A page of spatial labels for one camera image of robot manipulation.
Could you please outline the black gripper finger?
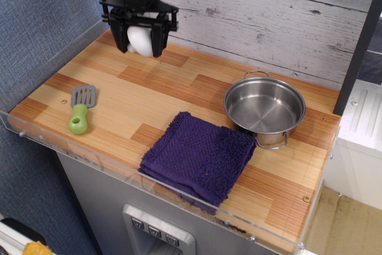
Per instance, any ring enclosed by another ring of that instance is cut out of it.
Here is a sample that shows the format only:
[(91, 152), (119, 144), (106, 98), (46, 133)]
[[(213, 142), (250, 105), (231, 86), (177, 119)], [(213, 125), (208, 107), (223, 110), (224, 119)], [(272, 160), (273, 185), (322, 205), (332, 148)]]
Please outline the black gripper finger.
[(167, 47), (170, 27), (168, 23), (155, 23), (151, 28), (152, 51), (154, 57), (160, 57)]
[(109, 25), (117, 48), (126, 53), (129, 44), (127, 36), (127, 29), (130, 25), (129, 18), (118, 10), (111, 10), (109, 13)]

